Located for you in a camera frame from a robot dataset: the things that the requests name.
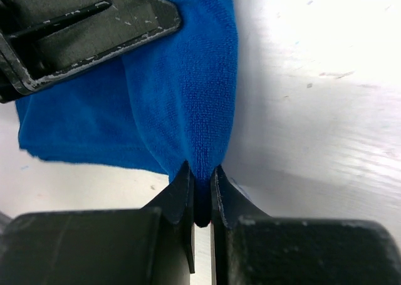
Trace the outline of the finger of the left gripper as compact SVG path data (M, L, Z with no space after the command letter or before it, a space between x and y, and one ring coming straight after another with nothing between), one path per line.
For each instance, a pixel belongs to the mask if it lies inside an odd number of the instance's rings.
M1 0L1 102L74 78L181 23L168 0Z

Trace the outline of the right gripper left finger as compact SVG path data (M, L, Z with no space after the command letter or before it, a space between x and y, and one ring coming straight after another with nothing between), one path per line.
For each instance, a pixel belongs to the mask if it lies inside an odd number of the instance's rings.
M2 284L188 284L194 273L194 177L139 209L28 213L1 234Z

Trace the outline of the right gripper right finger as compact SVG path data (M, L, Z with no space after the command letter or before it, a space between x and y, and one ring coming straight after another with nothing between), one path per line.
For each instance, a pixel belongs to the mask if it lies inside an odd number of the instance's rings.
M400 252L367 220L271 217L211 177L214 284L399 284Z

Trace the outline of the blue towel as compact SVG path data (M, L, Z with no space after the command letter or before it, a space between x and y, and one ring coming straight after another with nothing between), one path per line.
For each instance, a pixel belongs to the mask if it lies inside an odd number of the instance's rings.
M16 102L21 150L45 161L195 177L194 220L211 220L209 181L224 160L237 83L233 0L169 0L173 35Z

